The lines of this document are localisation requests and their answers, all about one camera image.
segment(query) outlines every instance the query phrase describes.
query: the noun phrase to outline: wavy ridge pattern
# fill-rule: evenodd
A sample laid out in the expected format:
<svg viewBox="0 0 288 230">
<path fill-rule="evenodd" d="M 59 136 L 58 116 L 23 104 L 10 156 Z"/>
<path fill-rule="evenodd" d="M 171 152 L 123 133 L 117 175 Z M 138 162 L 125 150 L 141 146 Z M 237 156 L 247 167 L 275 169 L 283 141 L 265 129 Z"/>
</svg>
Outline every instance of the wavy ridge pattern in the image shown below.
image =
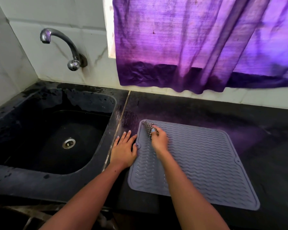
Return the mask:
<svg viewBox="0 0 288 230">
<path fill-rule="evenodd" d="M 224 131 L 146 121 L 166 131 L 168 150 L 210 203 L 249 210 L 260 207 L 239 156 Z M 141 122 L 136 142 L 138 157 L 130 168 L 128 184 L 134 190 L 170 196 L 163 167 Z"/>
</svg>

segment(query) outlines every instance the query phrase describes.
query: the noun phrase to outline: tile backsplash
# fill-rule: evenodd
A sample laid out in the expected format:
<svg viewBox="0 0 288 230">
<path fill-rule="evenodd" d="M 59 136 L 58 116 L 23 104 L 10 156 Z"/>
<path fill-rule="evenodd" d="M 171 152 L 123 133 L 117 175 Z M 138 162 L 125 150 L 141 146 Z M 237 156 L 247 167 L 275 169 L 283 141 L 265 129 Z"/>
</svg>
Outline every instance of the tile backsplash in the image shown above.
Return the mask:
<svg viewBox="0 0 288 230">
<path fill-rule="evenodd" d="M 0 105 L 38 80 L 0 8 Z"/>
<path fill-rule="evenodd" d="M 0 6 L 42 80 L 288 108 L 288 88 L 226 88 L 222 93 L 206 90 L 196 95 L 170 88 L 121 86 L 115 59 L 108 57 L 103 0 L 0 0 Z M 69 71 L 67 62 L 72 54 L 68 45 L 57 37 L 52 37 L 49 45 L 43 44 L 39 34 L 45 27 L 60 30 L 71 38 L 87 57 L 88 66 Z"/>
</svg>

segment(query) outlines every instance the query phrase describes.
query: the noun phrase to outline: kitchen sink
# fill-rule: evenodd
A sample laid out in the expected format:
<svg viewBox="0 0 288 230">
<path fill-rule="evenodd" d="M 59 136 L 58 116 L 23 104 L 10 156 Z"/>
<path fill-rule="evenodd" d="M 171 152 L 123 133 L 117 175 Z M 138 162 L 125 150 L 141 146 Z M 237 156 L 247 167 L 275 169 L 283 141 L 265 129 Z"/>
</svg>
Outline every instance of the kitchen sink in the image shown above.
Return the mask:
<svg viewBox="0 0 288 230">
<path fill-rule="evenodd" d="M 115 107 L 111 96 L 59 88 L 28 95 L 0 119 L 0 165 L 70 174 L 93 158 Z"/>
</svg>

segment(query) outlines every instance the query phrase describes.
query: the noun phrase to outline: sink drain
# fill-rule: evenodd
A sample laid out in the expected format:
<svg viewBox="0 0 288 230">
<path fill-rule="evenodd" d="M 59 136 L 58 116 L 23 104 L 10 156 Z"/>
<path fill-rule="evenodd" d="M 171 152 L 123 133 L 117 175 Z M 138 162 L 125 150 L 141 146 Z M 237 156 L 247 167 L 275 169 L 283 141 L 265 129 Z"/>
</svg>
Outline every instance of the sink drain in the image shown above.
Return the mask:
<svg viewBox="0 0 288 230">
<path fill-rule="evenodd" d="M 74 147 L 75 144 L 76 144 L 76 141 L 74 139 L 67 139 L 62 144 L 62 147 L 65 149 L 70 149 L 70 148 Z"/>
</svg>

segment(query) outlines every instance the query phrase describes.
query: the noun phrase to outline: chrome faucet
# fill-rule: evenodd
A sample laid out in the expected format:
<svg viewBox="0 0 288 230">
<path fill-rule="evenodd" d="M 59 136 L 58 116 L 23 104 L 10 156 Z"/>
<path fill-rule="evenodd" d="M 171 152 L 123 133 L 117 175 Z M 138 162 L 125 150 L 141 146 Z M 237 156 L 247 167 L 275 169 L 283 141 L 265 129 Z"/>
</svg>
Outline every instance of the chrome faucet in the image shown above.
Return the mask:
<svg viewBox="0 0 288 230">
<path fill-rule="evenodd" d="M 41 31 L 41 34 L 40 34 L 40 39 L 41 39 L 42 43 L 49 44 L 50 43 L 50 37 L 52 35 L 57 36 L 57 37 L 61 38 L 62 40 L 64 40 L 68 44 L 70 50 L 72 51 L 73 59 L 67 63 L 67 67 L 70 70 L 76 71 L 79 69 L 79 67 L 84 68 L 85 66 L 88 65 L 88 60 L 85 58 L 85 56 L 78 52 L 76 46 L 70 40 L 70 38 L 67 37 L 65 34 L 63 34 L 61 31 L 58 31 L 58 30 L 53 29 L 53 28 L 43 29 Z"/>
</svg>

